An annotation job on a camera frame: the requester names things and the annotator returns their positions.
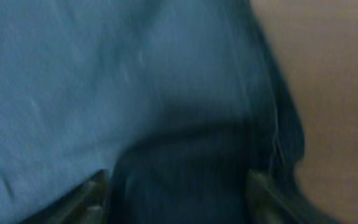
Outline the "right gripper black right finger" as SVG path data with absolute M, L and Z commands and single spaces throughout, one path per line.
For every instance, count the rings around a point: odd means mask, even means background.
M 279 201 L 273 179 L 264 173 L 247 174 L 246 202 L 254 224 L 290 224 L 294 220 Z

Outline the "navy blue shorts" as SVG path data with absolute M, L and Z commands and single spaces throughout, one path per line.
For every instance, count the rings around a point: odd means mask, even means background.
M 304 148 L 249 1 L 0 0 L 0 223 L 102 169 L 105 223 L 252 223 L 252 170 L 294 223 L 335 223 Z

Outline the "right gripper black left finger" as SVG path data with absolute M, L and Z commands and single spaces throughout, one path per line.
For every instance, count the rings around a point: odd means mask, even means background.
M 22 224 L 103 224 L 106 222 L 106 197 L 109 172 L 99 170 L 67 195 Z

